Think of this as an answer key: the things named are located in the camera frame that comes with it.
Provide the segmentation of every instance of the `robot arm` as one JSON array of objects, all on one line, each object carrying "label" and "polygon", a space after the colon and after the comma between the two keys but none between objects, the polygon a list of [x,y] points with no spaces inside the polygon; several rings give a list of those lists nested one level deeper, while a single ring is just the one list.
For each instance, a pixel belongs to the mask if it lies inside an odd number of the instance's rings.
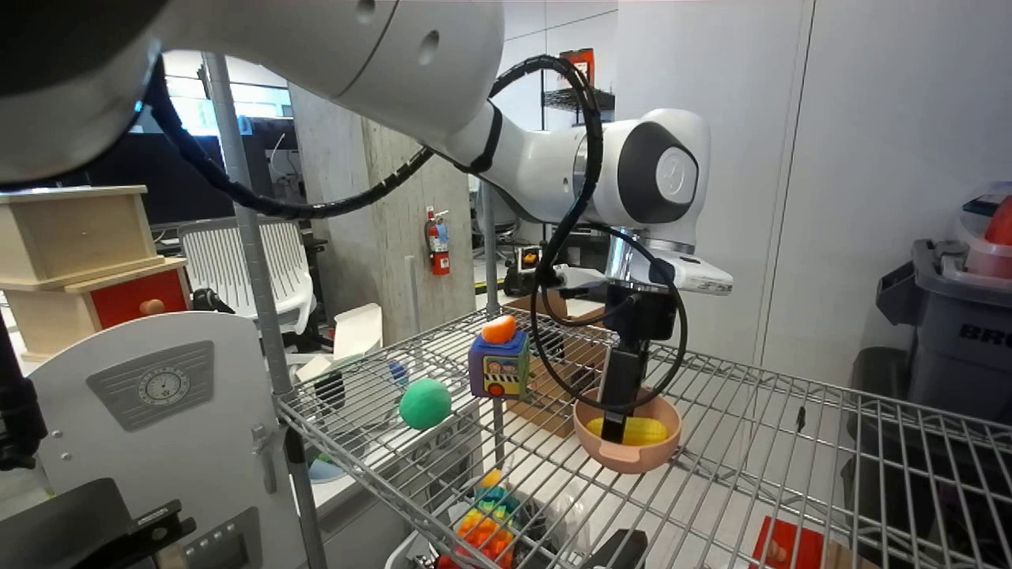
[{"label": "robot arm", "polygon": [[[54,16],[75,16],[75,31],[56,42]],[[16,69],[0,82],[0,184],[103,152],[130,128],[154,56],[191,47],[256,60],[454,166],[483,158],[481,179],[532,220],[559,221],[580,193],[583,131],[525,133],[488,101],[502,52],[501,0],[87,0],[87,11],[54,0],[20,3],[2,23],[22,31],[0,42],[54,38],[30,67],[61,73],[30,76],[14,67],[26,46],[0,46],[0,69]],[[696,114],[607,124],[589,217],[645,231],[648,245],[694,248],[706,168],[708,133]]]}]

